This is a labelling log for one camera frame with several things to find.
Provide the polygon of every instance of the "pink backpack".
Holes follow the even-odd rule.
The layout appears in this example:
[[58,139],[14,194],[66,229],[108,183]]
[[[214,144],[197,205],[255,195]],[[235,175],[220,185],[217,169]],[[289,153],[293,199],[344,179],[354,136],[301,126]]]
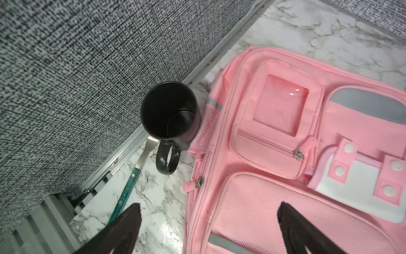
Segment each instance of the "pink backpack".
[[405,253],[406,93],[279,48],[212,84],[184,253],[286,253],[282,201],[346,253]]

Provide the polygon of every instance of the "marble countertop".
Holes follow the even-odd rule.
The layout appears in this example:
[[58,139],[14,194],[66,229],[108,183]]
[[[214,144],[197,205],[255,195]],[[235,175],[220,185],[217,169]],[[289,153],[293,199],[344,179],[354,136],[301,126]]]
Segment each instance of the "marble countertop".
[[[219,69],[250,46],[284,48],[406,91],[406,45],[318,0],[276,0],[192,87],[201,112]],[[142,150],[131,156],[70,223],[82,243],[108,222]],[[156,149],[127,202],[127,206],[140,203],[143,217],[133,253],[181,253],[186,207],[182,185],[190,181],[194,159],[182,152],[176,172],[164,176],[155,168],[155,155]]]

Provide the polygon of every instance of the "black mug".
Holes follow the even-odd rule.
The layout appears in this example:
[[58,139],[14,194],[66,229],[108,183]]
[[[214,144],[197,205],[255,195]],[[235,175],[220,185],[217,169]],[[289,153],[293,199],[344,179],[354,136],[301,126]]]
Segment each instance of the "black mug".
[[[196,97],[186,85],[168,81],[147,93],[141,105],[141,122],[151,136],[160,140],[156,154],[156,168],[160,173],[175,172],[180,152],[189,148],[200,121]],[[167,163],[170,148],[172,154]]]

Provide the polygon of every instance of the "mug handle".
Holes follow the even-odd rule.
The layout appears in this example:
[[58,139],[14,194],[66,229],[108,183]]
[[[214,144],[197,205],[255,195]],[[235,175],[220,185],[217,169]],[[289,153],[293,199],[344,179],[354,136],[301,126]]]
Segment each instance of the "mug handle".
[[[169,149],[172,147],[172,154],[169,164],[167,164],[167,158]],[[156,154],[156,168],[161,174],[170,175],[175,172],[177,164],[179,162],[181,150],[177,145],[172,143],[165,143],[161,141],[158,146],[158,152]]]

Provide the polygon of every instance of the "green handle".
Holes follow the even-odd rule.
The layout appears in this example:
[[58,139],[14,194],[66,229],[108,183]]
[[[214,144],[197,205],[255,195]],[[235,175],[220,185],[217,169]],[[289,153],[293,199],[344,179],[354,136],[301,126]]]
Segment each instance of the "green handle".
[[108,224],[110,224],[116,217],[120,215],[120,213],[123,211],[124,205],[127,203],[127,199],[131,193],[132,187],[134,186],[134,183],[137,181],[138,175],[140,174],[140,170],[138,168],[134,168],[131,172],[130,178],[128,179],[123,192],[121,193],[121,196],[119,198],[119,201],[117,202],[116,207],[114,208],[113,214],[110,217],[110,220],[108,221]]

